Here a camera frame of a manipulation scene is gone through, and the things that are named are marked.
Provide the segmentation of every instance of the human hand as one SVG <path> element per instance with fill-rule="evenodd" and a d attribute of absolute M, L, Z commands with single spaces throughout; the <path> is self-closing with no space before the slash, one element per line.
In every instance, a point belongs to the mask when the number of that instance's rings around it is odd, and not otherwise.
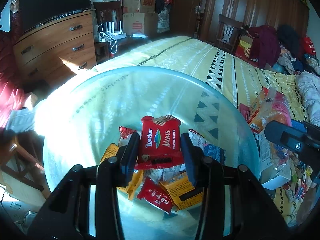
<path fill-rule="evenodd" d="M 10 2 L 10 10 L 12 12 L 19 11 L 19 0 L 11 0 L 11 2 Z"/>
<path fill-rule="evenodd" d="M 38 100 L 38 97 L 34 93 L 28 93 L 26 94 L 26 101 L 24 102 L 23 107 L 26 107 L 29 110 L 32 110 L 37 100 Z"/>

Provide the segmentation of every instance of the gray pants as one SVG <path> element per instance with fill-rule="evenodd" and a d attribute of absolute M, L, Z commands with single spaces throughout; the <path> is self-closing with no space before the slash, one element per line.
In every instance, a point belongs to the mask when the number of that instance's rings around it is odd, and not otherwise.
<path fill-rule="evenodd" d="M 26 108 L 11 111 L 3 132 L 4 140 L 9 140 L 18 133 L 33 130 L 35 128 L 36 111 L 43 102 L 44 100 L 40 101 L 32 110 Z"/>

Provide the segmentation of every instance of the wooden wardrobe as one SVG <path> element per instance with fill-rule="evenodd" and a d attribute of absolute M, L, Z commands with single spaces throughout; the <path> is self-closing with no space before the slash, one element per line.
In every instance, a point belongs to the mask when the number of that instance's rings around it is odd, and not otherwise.
<path fill-rule="evenodd" d="M 206 0 L 200 40 L 214 44 L 223 36 L 225 25 L 219 22 L 219 14 L 250 27 L 271 25 L 277 29 L 288 24 L 305 37 L 309 8 L 301 0 Z"/>

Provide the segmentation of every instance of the black television screen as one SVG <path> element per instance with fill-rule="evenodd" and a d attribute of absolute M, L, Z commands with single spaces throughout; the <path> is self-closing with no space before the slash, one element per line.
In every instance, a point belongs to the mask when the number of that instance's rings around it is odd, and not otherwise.
<path fill-rule="evenodd" d="M 50 19 L 91 7 L 90 0 L 20 0 L 23 32 Z"/>

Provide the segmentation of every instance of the patterned bedspread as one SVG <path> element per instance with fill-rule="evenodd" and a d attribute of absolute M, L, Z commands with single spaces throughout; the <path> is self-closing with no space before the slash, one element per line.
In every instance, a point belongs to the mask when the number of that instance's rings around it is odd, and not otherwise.
<path fill-rule="evenodd" d="M 159 66 L 177 70 L 206 82 L 236 107 L 250 106 L 262 87 L 276 87 L 288 99 L 291 117 L 308 120 L 294 75 L 284 75 L 253 67 L 212 45 L 189 37 L 174 37 L 140 46 L 95 66 L 103 72 L 124 66 Z"/>

